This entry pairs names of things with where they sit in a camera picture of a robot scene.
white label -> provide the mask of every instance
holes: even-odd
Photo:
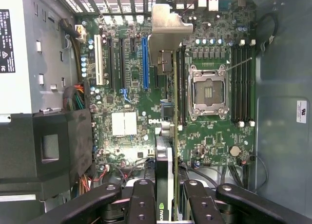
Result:
[[[307,101],[297,101],[297,123],[307,123]]]

power supply label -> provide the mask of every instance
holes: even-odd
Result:
[[[0,74],[15,73],[11,20],[8,9],[0,9]]]

wire bundle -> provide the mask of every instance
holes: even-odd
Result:
[[[67,111],[82,110],[84,106],[84,91],[81,85],[70,86],[63,94],[63,107]]]

screw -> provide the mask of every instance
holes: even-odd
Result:
[[[147,185],[147,182],[146,182],[145,180],[142,180],[142,181],[140,182],[140,184],[141,184],[141,185]]]
[[[190,185],[195,186],[195,185],[197,185],[197,182],[196,182],[195,180],[191,180],[191,181],[190,181]]]
[[[114,185],[108,185],[108,187],[106,188],[106,190],[115,190],[116,188],[114,187]]]
[[[231,191],[232,188],[230,186],[227,186],[227,185],[223,185],[222,188],[226,191]]]

metal bracket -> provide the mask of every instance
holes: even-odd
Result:
[[[156,4],[152,7],[152,34],[148,36],[150,60],[158,66],[162,51],[177,50],[183,38],[193,32],[191,23],[183,23],[176,13],[170,13],[168,4]]]

